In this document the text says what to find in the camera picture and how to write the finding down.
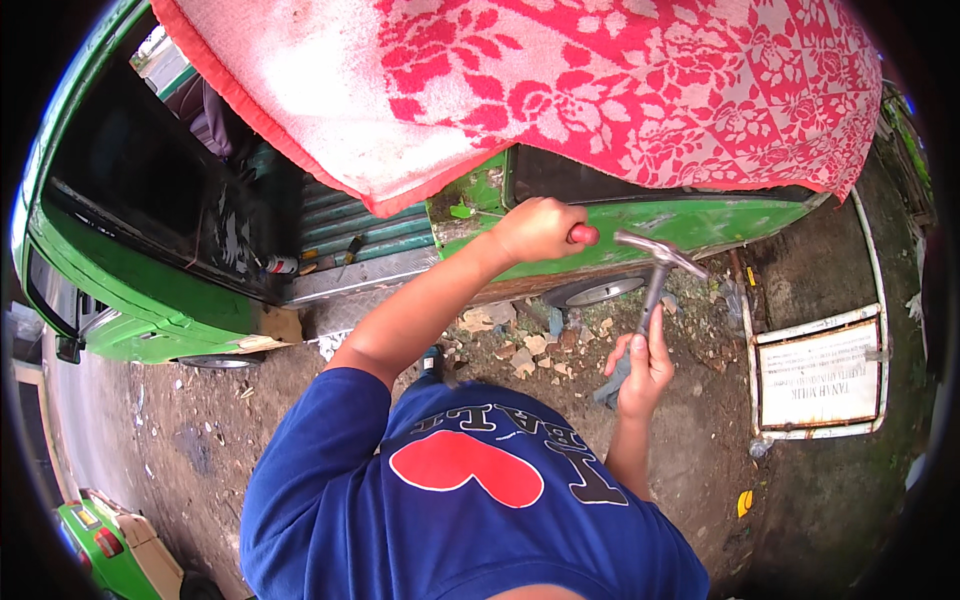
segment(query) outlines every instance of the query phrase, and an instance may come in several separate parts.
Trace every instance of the red handle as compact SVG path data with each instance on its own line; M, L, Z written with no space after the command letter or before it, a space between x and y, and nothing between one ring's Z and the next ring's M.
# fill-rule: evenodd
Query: red handle
M583 223L578 223L570 229L570 233L566 235L566 242L568 244L579 244L583 242L588 246L596 246L597 242L600 241L600 230L597 228L592 228L589 225L584 225Z

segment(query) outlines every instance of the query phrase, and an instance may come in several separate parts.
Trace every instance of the person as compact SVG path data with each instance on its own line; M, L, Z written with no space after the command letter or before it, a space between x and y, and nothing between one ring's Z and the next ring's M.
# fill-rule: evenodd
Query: person
M240 564L259 598L703 598L708 576L651 503L650 419L673 375L662 310L630 345L601 464L557 412L450 389L436 351L396 377L494 277L583 250L581 206L534 198L376 307L290 409L253 471Z

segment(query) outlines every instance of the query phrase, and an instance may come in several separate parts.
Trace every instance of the taillight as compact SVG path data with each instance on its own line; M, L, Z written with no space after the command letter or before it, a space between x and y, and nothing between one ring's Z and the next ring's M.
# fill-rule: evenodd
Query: taillight
M109 559L123 552L123 543L106 527L101 527L100 531L93 534L93 540L100 546L100 551L104 553L104 556Z
M84 573L89 575L93 571L93 565L90 564L90 557L86 556L86 553L81 550L77 553L77 558L80 559L80 566L84 568Z

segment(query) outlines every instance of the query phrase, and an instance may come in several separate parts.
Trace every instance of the pink blanket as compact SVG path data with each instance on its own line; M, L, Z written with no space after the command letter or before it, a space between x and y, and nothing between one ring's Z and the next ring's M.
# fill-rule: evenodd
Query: pink blanket
M257 132L388 216L514 142L645 187L846 198L876 50L836 0L154 0Z

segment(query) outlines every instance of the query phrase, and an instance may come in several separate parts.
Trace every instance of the tire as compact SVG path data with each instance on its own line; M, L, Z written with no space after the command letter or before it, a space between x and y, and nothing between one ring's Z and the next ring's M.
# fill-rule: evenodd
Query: tire
M250 354L200 354L198 356L181 356L177 362L187 367L200 369L249 369L263 364L264 352Z
M558 308L583 308L632 292L646 285L649 278L650 270L643 269L584 279L555 287L549 292L544 292L540 298Z
M185 571L180 584L180 600L224 600L217 585L196 571Z

